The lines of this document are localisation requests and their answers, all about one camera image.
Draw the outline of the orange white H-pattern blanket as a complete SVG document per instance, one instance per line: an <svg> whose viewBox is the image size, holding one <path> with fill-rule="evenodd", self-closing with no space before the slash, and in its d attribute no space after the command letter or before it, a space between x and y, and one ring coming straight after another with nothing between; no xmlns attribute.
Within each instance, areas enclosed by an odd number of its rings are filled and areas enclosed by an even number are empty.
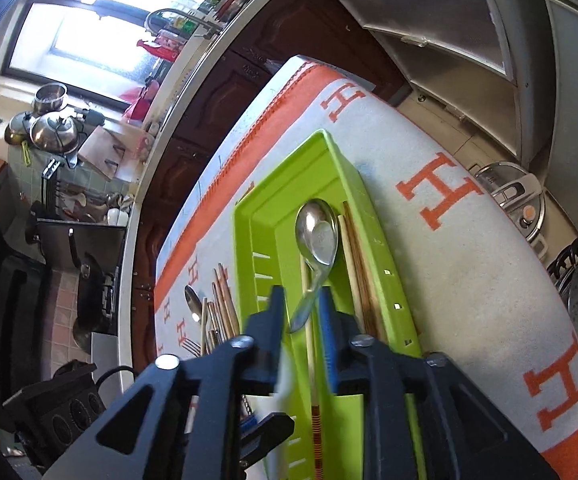
<svg viewBox="0 0 578 480"><path fill-rule="evenodd" d="M157 259L155 344L199 338L184 289L234 261L234 210L317 130L359 172L403 286L417 346L469 376L563 479L578 478L578 338L524 237L431 136L333 68L291 58L246 109L179 207Z"/></svg>

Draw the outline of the bamboo chopstick red black band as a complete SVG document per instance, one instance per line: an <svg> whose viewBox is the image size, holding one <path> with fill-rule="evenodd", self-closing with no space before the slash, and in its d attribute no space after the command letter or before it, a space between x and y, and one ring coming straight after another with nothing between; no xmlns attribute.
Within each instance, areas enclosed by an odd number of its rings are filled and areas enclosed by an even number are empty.
<svg viewBox="0 0 578 480"><path fill-rule="evenodd" d="M221 281L219 280L219 274L217 274L216 269L213 270L213 274L214 274L213 285L215 288L215 296L217 308L219 309L219 316L221 317L222 320L226 338L231 339L234 337L234 330L231 328L231 319L229 318L229 314L227 311L227 305L223 294Z"/></svg>

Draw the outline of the large steel spoon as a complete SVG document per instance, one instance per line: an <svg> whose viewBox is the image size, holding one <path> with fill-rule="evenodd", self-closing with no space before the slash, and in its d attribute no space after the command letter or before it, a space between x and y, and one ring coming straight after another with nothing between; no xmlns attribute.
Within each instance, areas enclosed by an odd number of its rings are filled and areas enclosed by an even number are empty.
<svg viewBox="0 0 578 480"><path fill-rule="evenodd" d="M197 292L193 290L193 287L186 285L184 288L184 296L191 317L196 323L200 323L202 318L202 302L200 301Z"/></svg>

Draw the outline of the black range hood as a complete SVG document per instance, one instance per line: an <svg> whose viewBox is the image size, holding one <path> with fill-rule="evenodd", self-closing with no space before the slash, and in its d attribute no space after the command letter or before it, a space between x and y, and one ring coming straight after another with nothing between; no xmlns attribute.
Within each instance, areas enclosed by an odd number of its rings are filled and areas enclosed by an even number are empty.
<svg viewBox="0 0 578 480"><path fill-rule="evenodd" d="M67 324L74 342L91 332L115 334L124 231L118 226L43 219L42 259L12 248L0 228L0 417L3 403L42 379L42 348L53 273L76 276L76 318Z"/></svg>

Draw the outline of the round steel serving spoon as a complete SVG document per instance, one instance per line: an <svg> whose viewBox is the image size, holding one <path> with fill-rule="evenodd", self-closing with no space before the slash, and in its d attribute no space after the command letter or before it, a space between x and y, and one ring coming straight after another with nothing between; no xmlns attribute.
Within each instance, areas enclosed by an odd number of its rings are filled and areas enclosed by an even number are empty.
<svg viewBox="0 0 578 480"><path fill-rule="evenodd" d="M312 281L295 309L289 332L302 330L314 307L317 293L336 261L340 228L335 211L321 198L304 203L295 218L295 241L300 255L312 271Z"/></svg>

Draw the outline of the red spray bottle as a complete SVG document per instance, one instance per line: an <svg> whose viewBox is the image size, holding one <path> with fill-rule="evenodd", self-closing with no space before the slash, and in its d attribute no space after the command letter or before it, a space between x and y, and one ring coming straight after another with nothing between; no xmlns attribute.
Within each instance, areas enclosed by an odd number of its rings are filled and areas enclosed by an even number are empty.
<svg viewBox="0 0 578 480"><path fill-rule="evenodd" d="M152 41L140 39L136 45L156 58L161 58L167 62L175 62L185 46L184 42L164 36L157 36Z"/></svg>

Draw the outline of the wooden lower cabinets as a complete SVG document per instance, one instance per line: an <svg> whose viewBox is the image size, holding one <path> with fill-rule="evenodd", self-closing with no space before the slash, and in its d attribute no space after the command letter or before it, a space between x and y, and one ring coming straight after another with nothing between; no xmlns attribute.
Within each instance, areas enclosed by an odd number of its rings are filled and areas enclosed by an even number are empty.
<svg viewBox="0 0 578 480"><path fill-rule="evenodd" d="M155 357L155 260L178 211L246 108L298 54L366 79L385 101L393 102L406 86L378 40L339 0L253 0L237 15L193 70L165 121L143 181L137 225L126 239L135 370Z"/></svg>

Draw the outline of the cream chopstick red striped end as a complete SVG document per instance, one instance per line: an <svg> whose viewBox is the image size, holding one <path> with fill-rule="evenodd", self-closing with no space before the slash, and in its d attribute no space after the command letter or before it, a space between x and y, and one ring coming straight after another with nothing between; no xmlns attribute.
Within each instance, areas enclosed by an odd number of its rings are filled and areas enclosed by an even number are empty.
<svg viewBox="0 0 578 480"><path fill-rule="evenodd" d="M310 398L311 398L311 426L314 455L314 478L324 479L323 451L321 450L321 412L319 411L319 397L315 370L315 350L312 319L308 318L305 325L305 348L307 369L309 370Z"/></svg>

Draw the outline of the dark brown wooden chopstick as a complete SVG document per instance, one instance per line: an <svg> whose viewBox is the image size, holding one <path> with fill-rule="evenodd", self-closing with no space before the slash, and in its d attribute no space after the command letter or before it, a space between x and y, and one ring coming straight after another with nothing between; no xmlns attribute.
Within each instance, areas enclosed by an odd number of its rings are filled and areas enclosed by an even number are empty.
<svg viewBox="0 0 578 480"><path fill-rule="evenodd" d="M347 233L349 233L351 240L357 281L359 282L359 292L362 298L365 326L365 332L363 334L368 334L382 342L387 342L388 338L387 333L385 333L385 324L383 324L382 321L378 297L373 281L371 281L371 274L364 256L361 240L359 239L359 232L357 232L355 226L351 207L347 202L343 202L342 207L343 215L347 222Z"/></svg>

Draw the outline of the plain brown bamboo chopstick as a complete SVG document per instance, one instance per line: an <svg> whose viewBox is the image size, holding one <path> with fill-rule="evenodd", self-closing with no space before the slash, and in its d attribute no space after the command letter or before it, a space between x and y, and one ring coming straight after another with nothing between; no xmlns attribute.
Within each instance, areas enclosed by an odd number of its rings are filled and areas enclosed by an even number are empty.
<svg viewBox="0 0 578 480"><path fill-rule="evenodd" d="M217 266L217 272L219 272L219 286L221 286L222 294L224 297L224 304L231 323L231 333L233 336L238 336L240 334L240 326L238 321L238 316L235 310L233 298L231 298L231 289L229 289L227 274L222 264Z"/></svg>

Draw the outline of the grey frosted door cabinet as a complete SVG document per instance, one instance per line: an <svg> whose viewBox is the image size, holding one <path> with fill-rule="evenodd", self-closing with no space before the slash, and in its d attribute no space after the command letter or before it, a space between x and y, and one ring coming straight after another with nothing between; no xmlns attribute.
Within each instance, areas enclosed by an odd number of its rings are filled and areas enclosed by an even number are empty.
<svg viewBox="0 0 578 480"><path fill-rule="evenodd" d="M530 165L554 128L545 0L339 0L407 81Z"/></svg>

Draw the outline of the electric pressure cooker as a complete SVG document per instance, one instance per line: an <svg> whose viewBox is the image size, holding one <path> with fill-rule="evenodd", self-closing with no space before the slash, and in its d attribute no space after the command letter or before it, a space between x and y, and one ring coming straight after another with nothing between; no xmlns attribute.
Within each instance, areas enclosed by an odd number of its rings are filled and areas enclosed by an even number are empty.
<svg viewBox="0 0 578 480"><path fill-rule="evenodd" d="M542 234L546 198L536 175L514 162L492 162L477 171L474 177L543 261L548 250Z"/></svg>

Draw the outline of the steel fork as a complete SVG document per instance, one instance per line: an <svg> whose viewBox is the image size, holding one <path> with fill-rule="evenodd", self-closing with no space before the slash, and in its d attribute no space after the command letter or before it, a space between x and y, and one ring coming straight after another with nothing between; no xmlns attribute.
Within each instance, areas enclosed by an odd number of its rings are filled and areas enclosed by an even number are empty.
<svg viewBox="0 0 578 480"><path fill-rule="evenodd" d="M178 347L190 353L194 358L201 356L201 348L196 341L189 339L188 337L181 337L178 339Z"/></svg>

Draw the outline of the chrome kitchen faucet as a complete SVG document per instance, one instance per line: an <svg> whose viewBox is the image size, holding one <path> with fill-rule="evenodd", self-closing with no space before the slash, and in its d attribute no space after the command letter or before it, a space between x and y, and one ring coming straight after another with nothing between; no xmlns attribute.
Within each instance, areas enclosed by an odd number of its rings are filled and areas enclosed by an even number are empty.
<svg viewBox="0 0 578 480"><path fill-rule="evenodd" d="M160 32L170 32L185 40L195 35L211 39L223 30L222 24L216 23L197 10L175 8L150 12L145 18L144 27L152 36L157 36Z"/></svg>

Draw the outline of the wooden cutting board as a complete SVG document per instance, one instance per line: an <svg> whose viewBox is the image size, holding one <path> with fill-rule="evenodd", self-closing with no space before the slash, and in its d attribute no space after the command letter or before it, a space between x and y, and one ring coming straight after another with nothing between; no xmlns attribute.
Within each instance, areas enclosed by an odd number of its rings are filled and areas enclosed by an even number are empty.
<svg viewBox="0 0 578 480"><path fill-rule="evenodd" d="M107 181L137 181L144 167L140 150L145 136L142 129L131 125L121 124L119 131L97 126L79 148L78 159Z"/></svg>

